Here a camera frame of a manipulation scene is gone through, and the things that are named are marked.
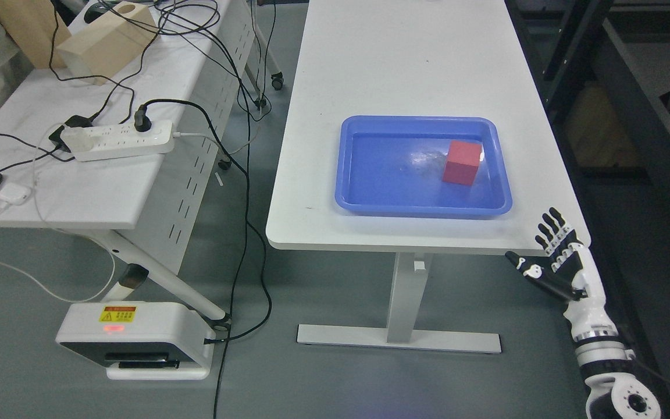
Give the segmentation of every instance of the plastic tray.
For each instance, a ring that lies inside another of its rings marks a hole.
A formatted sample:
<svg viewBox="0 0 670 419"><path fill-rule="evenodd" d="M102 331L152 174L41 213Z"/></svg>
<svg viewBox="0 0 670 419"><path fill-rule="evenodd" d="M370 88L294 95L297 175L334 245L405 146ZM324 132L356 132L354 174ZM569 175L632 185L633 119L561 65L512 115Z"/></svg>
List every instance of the plastic tray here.
<svg viewBox="0 0 670 419"><path fill-rule="evenodd" d="M482 143L472 186L441 180L452 140ZM364 215L484 218L511 209L495 125L484 118L352 116L340 131L335 200Z"/></svg>

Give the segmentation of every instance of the yellow warning sticker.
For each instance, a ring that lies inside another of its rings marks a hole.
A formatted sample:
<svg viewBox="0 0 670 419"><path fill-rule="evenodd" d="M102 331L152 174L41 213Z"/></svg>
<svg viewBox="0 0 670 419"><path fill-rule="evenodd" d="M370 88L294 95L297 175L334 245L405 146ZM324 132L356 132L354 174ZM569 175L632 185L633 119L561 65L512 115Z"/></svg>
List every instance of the yellow warning sticker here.
<svg viewBox="0 0 670 419"><path fill-rule="evenodd" d="M136 313L135 306L106 306L100 315L101 322L122 322L130 323L133 321L133 315Z"/></svg>

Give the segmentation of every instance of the robotic arm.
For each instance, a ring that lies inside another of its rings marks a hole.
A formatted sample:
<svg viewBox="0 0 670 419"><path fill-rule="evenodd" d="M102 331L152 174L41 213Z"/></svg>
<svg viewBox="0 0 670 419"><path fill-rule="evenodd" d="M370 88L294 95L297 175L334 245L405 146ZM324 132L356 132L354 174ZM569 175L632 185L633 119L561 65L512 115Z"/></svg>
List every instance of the robotic arm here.
<svg viewBox="0 0 670 419"><path fill-rule="evenodd" d="M514 252L505 256L530 282L565 301L575 356L585 384L588 419L660 419L653 393L631 373L635 354L604 309L606 294L590 250L555 208L542 215L535 239L550 260L543 268Z"/></svg>

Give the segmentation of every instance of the white folding table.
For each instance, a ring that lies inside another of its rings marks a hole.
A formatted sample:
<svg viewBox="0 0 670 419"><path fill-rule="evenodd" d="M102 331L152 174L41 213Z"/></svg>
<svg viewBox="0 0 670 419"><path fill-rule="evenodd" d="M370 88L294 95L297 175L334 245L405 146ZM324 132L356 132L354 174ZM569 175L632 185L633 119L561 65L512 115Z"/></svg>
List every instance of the white folding table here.
<svg viewBox="0 0 670 419"><path fill-rule="evenodd" d="M255 31L250 9L242 0L218 0L221 21L213 26L232 55L237 70L244 70ZM204 22L210 11L181 9L179 14L194 22ZM83 27L78 16L70 27ZM136 91L136 106L152 98L194 101L207 110L215 130L223 135L231 107L237 101L237 79L220 48L199 34L186 38L160 35L148 48L144 68L124 84ZM225 64L227 69L207 59L200 51ZM119 74L120 80L138 69L134 59ZM59 69L68 77L66 69ZM31 144L50 150L43 140L56 124L72 115L95 112L112 83L94 86L82 80L58 81L49 70L34 70L0 109L0 133L19 136ZM119 88L96 125L120 122L128 112L129 95ZM175 131L209 133L208 124L196 109L184 112L177 104L154 104L151 119L169 119ZM213 140L180 138L167 154L127 157L92 162L58 162L50 157L37 161L37 204L45 219L35 211L34 199L10 207L0 215L0 226L12 228L61 228L90 236L101 242L126 263L149 270L149 278L175 294L202 315L226 320L226 313L176 274L193 229L199 205L216 159ZM0 138L0 168L12 162L33 159L34 150L14 140ZM6 170L5 182L33 184L32 164Z"/></svg>
<svg viewBox="0 0 670 419"><path fill-rule="evenodd" d="M377 217L339 207L340 125L353 115L489 119L513 207L492 219ZM552 206L590 241L503 0L309 2L266 234L279 249L396 258L386 328L301 324L298 342L499 353L497 334L413 331L431 255L542 255L534 236Z"/></svg>

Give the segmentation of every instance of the computer mouse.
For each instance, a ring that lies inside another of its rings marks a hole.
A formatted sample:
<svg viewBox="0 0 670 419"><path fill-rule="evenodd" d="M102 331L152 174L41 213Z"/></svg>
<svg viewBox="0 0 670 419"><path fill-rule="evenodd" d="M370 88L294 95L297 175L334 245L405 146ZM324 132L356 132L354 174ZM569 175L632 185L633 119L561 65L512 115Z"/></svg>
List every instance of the computer mouse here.
<svg viewBox="0 0 670 419"><path fill-rule="evenodd" d="M90 24L94 22L96 18L104 15L114 7L114 3L105 3L104 5L102 3L94 3L84 12L85 23Z"/></svg>

